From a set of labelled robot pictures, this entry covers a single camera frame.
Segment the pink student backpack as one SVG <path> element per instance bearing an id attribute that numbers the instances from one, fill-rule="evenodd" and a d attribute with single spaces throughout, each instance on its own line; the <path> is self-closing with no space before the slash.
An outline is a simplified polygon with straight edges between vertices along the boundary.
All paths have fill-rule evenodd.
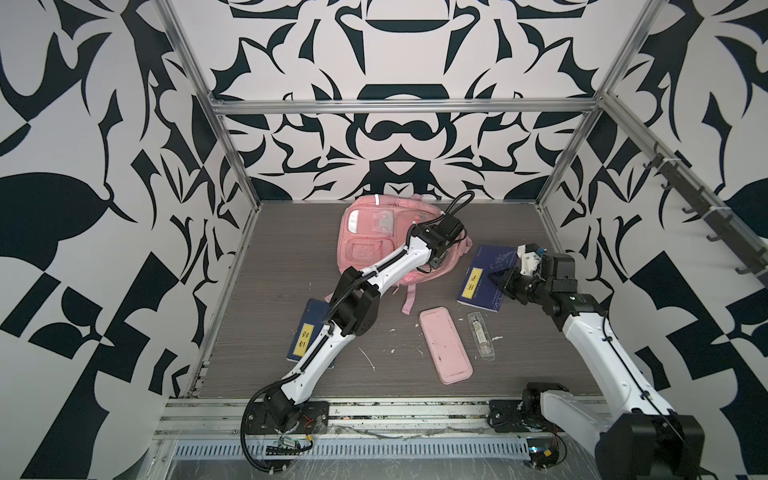
<path id="1" fill-rule="evenodd" d="M 440 214 L 440 208 L 423 202 L 418 195 L 411 198 L 379 194 L 359 197 L 345 210 L 341 219 L 337 244 L 339 271 L 344 272 L 349 267 L 362 270 L 381 261 L 403 245 L 411 224 L 434 220 Z M 471 247 L 472 240 L 461 234 L 439 268 L 414 270 L 396 283 L 397 288 L 407 289 L 402 313 L 411 313 L 417 284 L 451 272 Z"/>

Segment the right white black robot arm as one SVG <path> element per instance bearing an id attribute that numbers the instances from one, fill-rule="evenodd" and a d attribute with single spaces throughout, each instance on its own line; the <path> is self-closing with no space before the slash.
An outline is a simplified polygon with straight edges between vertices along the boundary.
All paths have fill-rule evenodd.
<path id="1" fill-rule="evenodd" d="M 621 345 L 607 310 L 578 292 L 574 259 L 522 250 L 513 267 L 491 274 L 492 283 L 523 305 L 540 306 L 553 320 L 585 362 L 610 413 L 597 413 L 561 384 L 531 382 L 517 411 L 491 402 L 489 426 L 502 432 L 519 420 L 552 434 L 565 432 L 593 456 L 603 479 L 700 478 L 703 428 L 655 390 Z"/>

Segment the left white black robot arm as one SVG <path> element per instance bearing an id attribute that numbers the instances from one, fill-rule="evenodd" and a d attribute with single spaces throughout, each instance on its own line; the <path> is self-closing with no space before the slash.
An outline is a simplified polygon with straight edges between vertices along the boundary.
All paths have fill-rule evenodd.
<path id="1" fill-rule="evenodd" d="M 362 270 L 347 268 L 317 338 L 286 376 L 264 389 L 263 403 L 272 417 L 283 421 L 297 414 L 339 353 L 375 323 L 383 294 L 420 267 L 439 268 L 463 235 L 461 227 L 444 231 L 414 225 L 405 243 L 384 259 Z"/>

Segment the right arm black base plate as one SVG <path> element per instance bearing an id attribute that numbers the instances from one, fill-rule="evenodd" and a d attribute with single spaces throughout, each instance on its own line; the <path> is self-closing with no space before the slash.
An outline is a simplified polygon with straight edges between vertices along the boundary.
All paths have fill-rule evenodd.
<path id="1" fill-rule="evenodd" d="M 541 408 L 527 405 L 524 400 L 491 400 L 486 416 L 487 425 L 496 433 L 539 433 L 561 431 L 547 420 Z"/>

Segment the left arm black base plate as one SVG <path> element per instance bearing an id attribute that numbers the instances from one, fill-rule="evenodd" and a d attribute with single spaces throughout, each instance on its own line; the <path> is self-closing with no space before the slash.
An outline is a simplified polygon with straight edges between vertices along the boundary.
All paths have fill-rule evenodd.
<path id="1" fill-rule="evenodd" d="M 245 410 L 244 432 L 246 435 L 300 434 L 307 424 L 310 428 L 325 426 L 329 411 L 327 401 L 309 401 L 279 413 L 274 407 L 257 401 Z"/>

